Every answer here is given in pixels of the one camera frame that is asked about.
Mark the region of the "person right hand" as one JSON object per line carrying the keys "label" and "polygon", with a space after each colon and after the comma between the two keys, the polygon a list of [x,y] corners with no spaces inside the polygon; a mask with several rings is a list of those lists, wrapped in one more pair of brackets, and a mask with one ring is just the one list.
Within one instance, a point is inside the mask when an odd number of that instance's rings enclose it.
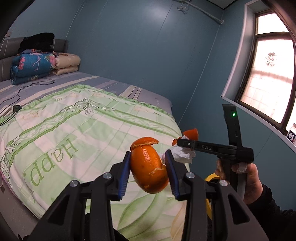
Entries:
{"label": "person right hand", "polygon": [[246,174],[244,203],[246,205],[255,202],[262,194],[263,187],[259,180],[258,169],[254,163],[239,163],[231,167],[232,172]]}

